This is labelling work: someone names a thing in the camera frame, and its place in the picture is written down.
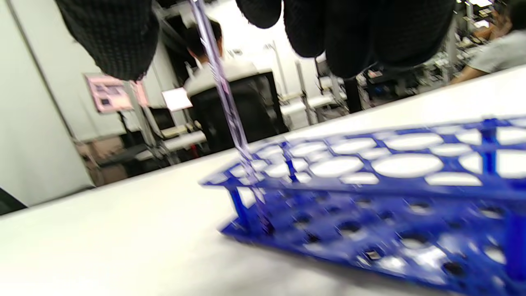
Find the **white table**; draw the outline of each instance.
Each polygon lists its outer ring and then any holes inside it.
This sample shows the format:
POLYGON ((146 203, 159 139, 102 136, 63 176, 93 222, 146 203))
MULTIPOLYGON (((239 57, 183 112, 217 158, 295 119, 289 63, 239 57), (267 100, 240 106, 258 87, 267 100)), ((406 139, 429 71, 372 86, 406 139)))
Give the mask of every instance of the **white table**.
MULTIPOLYGON (((206 136, 202 131, 197 131, 197 132, 193 132, 190 134, 182 134, 179 137, 176 137, 170 140, 166 140, 163 142, 166 148, 172 152, 178 149, 183 149, 191 145, 206 142, 206 136)), ((152 153, 147 150, 147 151, 137 154, 137 156, 135 156, 135 159, 139 161, 144 161, 147 159, 151 159, 152 157, 153 157, 152 153)))
MULTIPOLYGON (((326 136, 526 113, 526 68, 293 132, 326 136)), ((223 238, 226 191, 197 181, 237 157, 203 157, 0 218, 2 295, 434 296, 223 238)))

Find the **black office chair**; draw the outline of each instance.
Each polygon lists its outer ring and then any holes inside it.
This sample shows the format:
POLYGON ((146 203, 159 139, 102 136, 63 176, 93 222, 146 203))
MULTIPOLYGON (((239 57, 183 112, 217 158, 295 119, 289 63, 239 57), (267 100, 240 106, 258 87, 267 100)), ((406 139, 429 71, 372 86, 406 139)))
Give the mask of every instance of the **black office chair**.
MULTIPOLYGON (((249 143, 288 132, 272 72, 230 82, 230 89, 249 143)), ((234 147, 215 87, 193 95, 190 116, 201 124, 208 147, 220 152, 234 147)))
POLYGON ((7 191, 0 188, 0 216, 26 209, 27 207, 7 191))

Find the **gray t-shirt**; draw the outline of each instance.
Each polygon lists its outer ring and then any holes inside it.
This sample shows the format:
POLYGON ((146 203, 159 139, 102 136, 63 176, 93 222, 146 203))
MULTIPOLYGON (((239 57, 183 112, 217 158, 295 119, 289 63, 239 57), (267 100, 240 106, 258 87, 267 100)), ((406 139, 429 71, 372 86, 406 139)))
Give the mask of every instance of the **gray t-shirt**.
POLYGON ((495 73, 526 64, 526 30, 513 31, 484 46, 469 63, 473 69, 495 73))

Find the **test tube rack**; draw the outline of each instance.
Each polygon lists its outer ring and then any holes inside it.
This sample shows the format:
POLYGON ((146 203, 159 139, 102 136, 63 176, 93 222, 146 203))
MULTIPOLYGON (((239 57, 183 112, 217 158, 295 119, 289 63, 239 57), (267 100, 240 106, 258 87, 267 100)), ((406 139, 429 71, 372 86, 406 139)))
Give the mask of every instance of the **test tube rack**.
POLYGON ((201 183, 231 195, 224 235, 465 295, 526 295, 526 117, 273 142, 251 156, 255 175, 236 163, 201 183), (263 207, 245 206, 240 188, 263 192, 263 207))

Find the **person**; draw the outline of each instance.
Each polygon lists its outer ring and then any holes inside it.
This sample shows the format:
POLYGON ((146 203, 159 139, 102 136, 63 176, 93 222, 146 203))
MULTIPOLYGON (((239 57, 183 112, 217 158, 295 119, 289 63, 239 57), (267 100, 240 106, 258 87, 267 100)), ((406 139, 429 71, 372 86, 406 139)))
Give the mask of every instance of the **person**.
POLYGON ((509 23, 507 22, 507 16, 505 14, 506 2, 497 1, 493 5, 491 12, 492 23, 489 27, 481 28, 473 33, 473 36, 478 39, 484 39, 487 41, 493 41, 499 37, 504 36, 509 31, 509 23))
MULTIPOLYGON (((210 24, 214 33, 214 38, 216 39, 219 56, 223 57, 224 49, 221 25, 212 19, 210 19, 210 24)), ((186 30, 185 41, 190 54, 197 59, 202 66, 201 69, 198 69, 194 73, 194 77, 189 78, 184 85, 184 89, 190 97, 215 87, 216 81, 210 68, 206 50, 201 42, 201 36, 197 24, 190 25, 186 30)), ((248 61, 239 59, 222 60, 222 65, 225 72, 225 78, 228 81, 234 81, 258 74, 258 70, 254 64, 248 61)))
POLYGON ((526 64, 526 0, 511 1, 504 13, 509 33, 484 46, 451 84, 526 64))

